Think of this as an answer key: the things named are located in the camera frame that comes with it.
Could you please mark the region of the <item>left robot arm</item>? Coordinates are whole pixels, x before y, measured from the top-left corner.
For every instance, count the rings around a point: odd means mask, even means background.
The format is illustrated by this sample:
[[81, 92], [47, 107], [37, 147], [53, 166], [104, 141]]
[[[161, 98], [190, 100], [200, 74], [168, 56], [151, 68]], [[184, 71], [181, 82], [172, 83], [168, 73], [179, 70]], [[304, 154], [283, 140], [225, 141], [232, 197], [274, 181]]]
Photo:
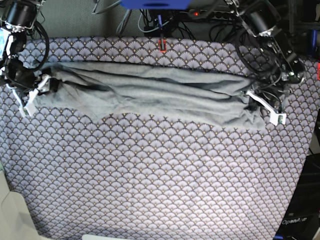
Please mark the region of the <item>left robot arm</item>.
[[[266, 95], [276, 108], [283, 112], [281, 97], [288, 93], [289, 85], [300, 84], [305, 77], [305, 68], [294, 51], [285, 31], [279, 27], [279, 12], [268, 0], [227, 0], [231, 13], [243, 29], [236, 35], [235, 50], [245, 67], [255, 76], [259, 96]], [[269, 67], [254, 66], [241, 53], [241, 37], [248, 34], [256, 40], [259, 48], [269, 58]]]

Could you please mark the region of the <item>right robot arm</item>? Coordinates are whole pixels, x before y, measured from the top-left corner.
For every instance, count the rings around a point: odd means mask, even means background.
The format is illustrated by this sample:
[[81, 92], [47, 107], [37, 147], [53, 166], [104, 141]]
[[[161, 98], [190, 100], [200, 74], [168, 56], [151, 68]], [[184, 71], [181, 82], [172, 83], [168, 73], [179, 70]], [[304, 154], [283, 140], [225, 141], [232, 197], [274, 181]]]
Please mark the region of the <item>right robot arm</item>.
[[[4, 8], [0, 14], [0, 85], [17, 90], [19, 97], [25, 97], [33, 90], [43, 95], [58, 89], [58, 80], [50, 76], [50, 70], [44, 69], [50, 41], [37, 20], [44, 4], [44, 0], [6, 0], [0, 5]], [[18, 54], [25, 49], [27, 38], [35, 32], [44, 37], [44, 55], [36, 66], [27, 68]]]

